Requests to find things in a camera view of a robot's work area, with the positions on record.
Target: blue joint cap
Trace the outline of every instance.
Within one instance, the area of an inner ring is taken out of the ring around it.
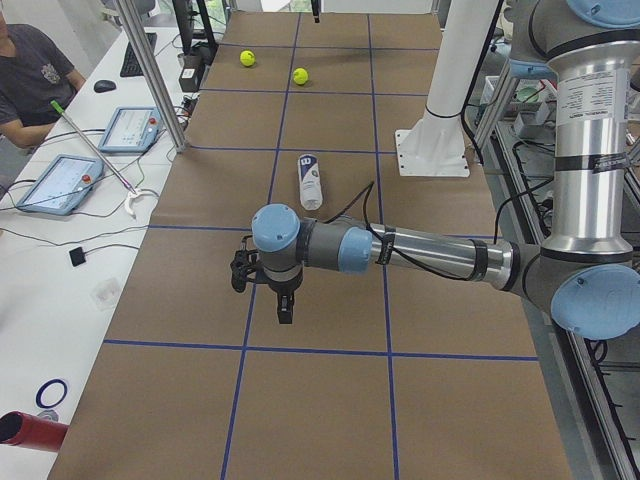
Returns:
[[[589,340],[624,335],[640,323],[640,274],[617,264],[582,270],[555,293],[551,316]]]
[[[522,60],[509,59],[509,70],[514,78],[526,80],[555,80],[556,74],[546,63],[525,62]]]
[[[364,273],[369,266],[373,236],[371,232],[351,227],[342,237],[338,251],[338,268],[343,273]]]
[[[300,219],[286,205],[274,203],[258,210],[251,221],[251,230],[258,250],[279,252],[296,240]]]
[[[567,0],[569,8],[582,20],[602,28],[640,26],[638,0]]]

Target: ur robot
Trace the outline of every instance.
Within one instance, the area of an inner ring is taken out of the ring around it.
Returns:
[[[551,235],[541,245],[488,244],[344,217],[325,224],[271,204],[253,218],[256,249],[247,249],[245,239],[231,263],[236,291],[247,282],[268,284],[277,294],[280,323],[291,323],[303,267],[363,273],[376,263],[488,282],[592,340],[623,335],[640,323],[640,275],[620,235],[640,2],[513,0],[508,6],[512,71],[548,66],[557,75]]]

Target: red cylinder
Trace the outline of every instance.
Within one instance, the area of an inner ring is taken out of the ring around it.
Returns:
[[[22,412],[0,418],[0,444],[57,452],[68,426]]]

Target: keyboard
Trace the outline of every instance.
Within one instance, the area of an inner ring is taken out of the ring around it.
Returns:
[[[147,40],[151,45],[151,51],[156,48],[156,41],[158,40],[158,34],[154,32],[147,33]],[[122,68],[120,69],[121,77],[139,77],[142,75],[142,67],[136,58],[136,54],[133,52],[131,43],[127,45],[127,49],[124,52],[124,60],[122,62]]]

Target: white can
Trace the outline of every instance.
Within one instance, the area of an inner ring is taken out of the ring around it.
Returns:
[[[317,210],[322,205],[320,188],[320,169],[314,155],[302,155],[298,158],[298,180],[300,184],[300,203],[305,210]]]

